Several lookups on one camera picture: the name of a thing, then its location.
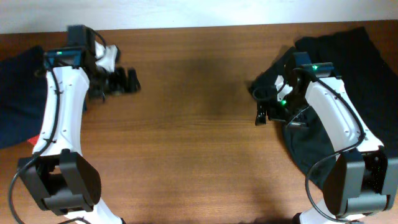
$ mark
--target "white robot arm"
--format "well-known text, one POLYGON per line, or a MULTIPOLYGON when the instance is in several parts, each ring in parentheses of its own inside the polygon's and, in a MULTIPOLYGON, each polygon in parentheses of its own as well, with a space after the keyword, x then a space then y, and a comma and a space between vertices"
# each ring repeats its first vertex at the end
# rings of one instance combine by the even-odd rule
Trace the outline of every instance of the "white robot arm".
MULTIPOLYGON (((37 205, 71 222, 122 224, 101 198, 99 173, 83 158, 80 128, 90 77, 114 72, 118 49, 94 41, 85 26, 68 27, 68 46, 45 54, 47 101, 33 156, 19 160, 20 176, 37 205), (56 168, 60 173, 53 174, 56 168)), ((11 212, 18 223, 9 192, 11 212)))
POLYGON ((312 64, 306 52, 294 53, 279 76, 265 87, 267 98, 257 100, 256 125, 282 121, 286 128, 307 128, 300 114, 312 107, 320 118, 335 153, 315 163, 306 176, 306 191, 313 208, 298 213, 295 224, 332 224, 358 220, 392 208, 398 186, 398 153, 384 148, 349 100, 332 63, 312 64), (311 172, 327 159, 336 164, 323 184, 323 197, 312 200, 311 172))

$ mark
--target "dark blue cloth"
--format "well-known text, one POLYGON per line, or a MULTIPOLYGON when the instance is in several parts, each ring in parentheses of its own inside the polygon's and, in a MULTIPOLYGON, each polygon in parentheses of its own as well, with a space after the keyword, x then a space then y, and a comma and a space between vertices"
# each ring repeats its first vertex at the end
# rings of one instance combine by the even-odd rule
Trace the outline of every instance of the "dark blue cloth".
POLYGON ((36 46, 0 62, 0 149, 39 134, 47 81, 35 77, 43 64, 44 51, 36 46))

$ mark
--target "white wall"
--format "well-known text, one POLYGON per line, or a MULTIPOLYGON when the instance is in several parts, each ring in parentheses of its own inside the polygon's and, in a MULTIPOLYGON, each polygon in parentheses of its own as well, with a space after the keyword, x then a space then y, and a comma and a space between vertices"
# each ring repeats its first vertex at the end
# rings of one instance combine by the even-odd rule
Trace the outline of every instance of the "white wall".
POLYGON ((0 33, 398 19, 398 0, 0 0, 0 33))

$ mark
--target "black cloth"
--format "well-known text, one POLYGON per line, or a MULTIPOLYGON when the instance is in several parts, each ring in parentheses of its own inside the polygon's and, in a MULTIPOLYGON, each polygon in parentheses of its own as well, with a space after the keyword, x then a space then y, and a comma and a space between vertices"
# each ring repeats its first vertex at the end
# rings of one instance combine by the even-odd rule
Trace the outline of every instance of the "black cloth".
POLYGON ((0 149, 40 132, 47 81, 34 72, 43 64, 43 53, 37 46, 0 62, 0 149))
MULTIPOLYGON (((283 66, 295 51, 308 52, 312 63, 333 62, 342 75, 350 100, 366 125, 386 148, 398 149, 398 77, 383 61, 363 27, 298 40, 295 48, 289 49, 270 69, 256 78, 251 89, 273 85, 276 77, 284 74, 283 66)), ((315 111, 310 108, 304 115, 309 122, 308 130, 282 128, 282 132, 292 159, 306 174, 316 161, 331 154, 334 149, 315 111)), ((330 159, 312 174, 311 180, 320 189, 334 164, 335 161, 330 159)))

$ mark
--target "wood grain surface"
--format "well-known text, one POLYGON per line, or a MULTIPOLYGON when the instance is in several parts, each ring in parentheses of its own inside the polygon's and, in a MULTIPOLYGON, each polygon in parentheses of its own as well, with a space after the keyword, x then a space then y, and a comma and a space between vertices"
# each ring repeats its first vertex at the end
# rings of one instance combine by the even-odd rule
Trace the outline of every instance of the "wood grain surface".
MULTIPOLYGON (((398 72, 397 21, 101 31, 142 86, 92 101, 83 115, 81 147, 101 175, 104 201, 127 223, 270 222, 309 209, 280 126, 254 126, 247 84, 295 40, 359 26, 398 72)), ((0 59, 65 41, 65 33, 0 35, 0 59)), ((0 223, 13 223, 7 189, 17 159, 31 150, 27 143, 0 150, 0 223)), ((21 181, 14 201, 26 223, 64 220, 39 210, 21 181)), ((397 219, 395 206, 364 221, 397 219)))

